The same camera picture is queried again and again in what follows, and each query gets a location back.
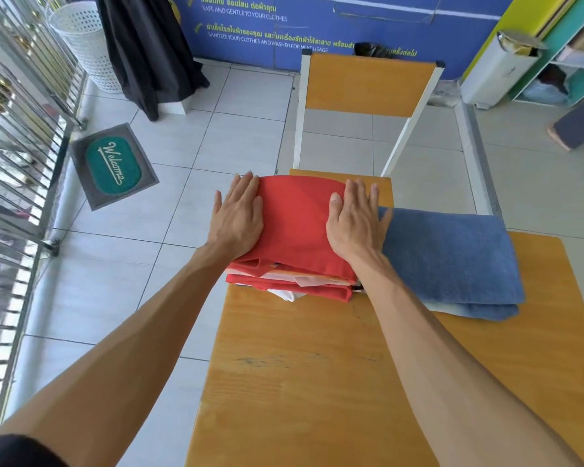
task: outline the chair backrest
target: chair backrest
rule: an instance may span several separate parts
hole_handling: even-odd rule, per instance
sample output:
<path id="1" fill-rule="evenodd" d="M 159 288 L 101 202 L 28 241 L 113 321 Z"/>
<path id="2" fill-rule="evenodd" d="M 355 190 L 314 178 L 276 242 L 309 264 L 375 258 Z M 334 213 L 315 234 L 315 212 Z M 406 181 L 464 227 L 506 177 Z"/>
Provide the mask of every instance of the chair backrest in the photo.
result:
<path id="1" fill-rule="evenodd" d="M 411 117 L 434 62 L 311 54 L 306 108 Z"/>

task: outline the metal fence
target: metal fence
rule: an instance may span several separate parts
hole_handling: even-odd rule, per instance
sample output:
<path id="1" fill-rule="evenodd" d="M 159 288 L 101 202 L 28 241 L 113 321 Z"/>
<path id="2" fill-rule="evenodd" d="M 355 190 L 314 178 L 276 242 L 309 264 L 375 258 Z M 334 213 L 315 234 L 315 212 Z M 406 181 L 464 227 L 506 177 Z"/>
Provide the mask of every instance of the metal fence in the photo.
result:
<path id="1" fill-rule="evenodd" d="M 43 23 L 47 0 L 0 0 L 0 422 L 86 79 Z M 66 0 L 52 0 L 64 4 Z"/>

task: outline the white trash bin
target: white trash bin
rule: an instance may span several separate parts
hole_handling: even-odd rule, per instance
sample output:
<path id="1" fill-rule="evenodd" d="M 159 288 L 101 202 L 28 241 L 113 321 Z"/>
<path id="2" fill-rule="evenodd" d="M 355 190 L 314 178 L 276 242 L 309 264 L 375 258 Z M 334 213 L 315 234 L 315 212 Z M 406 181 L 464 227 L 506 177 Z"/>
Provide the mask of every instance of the white trash bin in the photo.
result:
<path id="1" fill-rule="evenodd" d="M 463 101 L 481 109 L 495 106 L 543 49 L 541 41 L 520 31 L 498 31 L 461 85 Z"/>
<path id="2" fill-rule="evenodd" d="M 45 18 L 50 29 L 67 44 L 95 85 L 108 93 L 121 93 L 95 2 L 69 3 L 48 17 L 47 10 L 53 1 L 48 0 L 46 5 Z"/>

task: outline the red cloth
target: red cloth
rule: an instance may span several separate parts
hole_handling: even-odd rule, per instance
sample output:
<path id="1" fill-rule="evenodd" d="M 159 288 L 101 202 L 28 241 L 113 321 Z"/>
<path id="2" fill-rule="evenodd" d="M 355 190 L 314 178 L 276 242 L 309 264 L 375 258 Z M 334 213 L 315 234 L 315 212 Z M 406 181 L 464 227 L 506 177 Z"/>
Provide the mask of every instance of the red cloth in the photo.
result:
<path id="1" fill-rule="evenodd" d="M 253 249 L 234 260 L 230 268 L 261 277 L 278 264 L 276 268 L 280 270 L 334 276 L 351 284 L 357 282 L 350 265 L 333 252 L 327 239 L 326 222 L 333 192 L 343 196 L 344 184 L 319 177 L 274 175 L 260 178 L 258 195 L 264 201 L 264 231 Z M 335 296 L 331 285 L 300 287 L 292 282 L 269 283 L 243 275 L 228 275 L 226 281 L 246 283 L 262 290 L 322 294 L 345 301 L 352 294 L 350 289 L 341 286 L 335 289 L 339 290 L 339 296 Z"/>

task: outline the person's leg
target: person's leg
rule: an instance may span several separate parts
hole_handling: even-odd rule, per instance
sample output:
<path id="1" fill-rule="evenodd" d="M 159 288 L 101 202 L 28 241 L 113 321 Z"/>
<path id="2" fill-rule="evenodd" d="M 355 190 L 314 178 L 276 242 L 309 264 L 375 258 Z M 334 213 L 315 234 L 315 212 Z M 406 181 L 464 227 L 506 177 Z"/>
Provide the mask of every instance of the person's leg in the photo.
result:
<path id="1" fill-rule="evenodd" d="M 567 150 L 584 143 L 584 102 L 547 128 L 553 140 Z"/>

